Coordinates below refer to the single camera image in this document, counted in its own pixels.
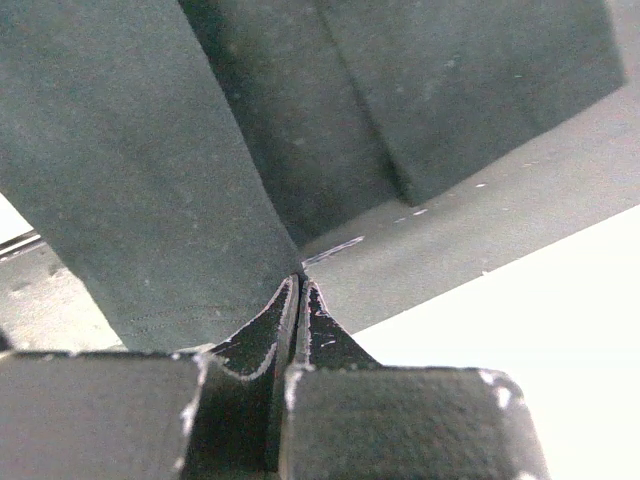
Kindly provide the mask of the black t shirt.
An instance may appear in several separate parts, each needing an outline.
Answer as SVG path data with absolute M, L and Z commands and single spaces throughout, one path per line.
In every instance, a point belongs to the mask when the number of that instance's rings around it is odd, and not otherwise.
M 1 190 L 127 348 L 178 350 L 623 81 L 601 1 L 5 1 Z

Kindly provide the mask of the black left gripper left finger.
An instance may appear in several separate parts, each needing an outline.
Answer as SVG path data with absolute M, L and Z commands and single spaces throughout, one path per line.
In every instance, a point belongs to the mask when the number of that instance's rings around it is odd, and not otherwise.
M 278 465 L 299 279 L 197 353 L 1 348 L 5 479 L 253 479 Z

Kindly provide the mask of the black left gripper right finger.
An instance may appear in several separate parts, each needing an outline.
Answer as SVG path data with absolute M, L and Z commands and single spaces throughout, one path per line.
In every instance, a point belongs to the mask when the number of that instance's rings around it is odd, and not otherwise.
M 481 368 L 391 367 L 303 287 L 286 372 L 284 479 L 546 479 L 521 388 Z

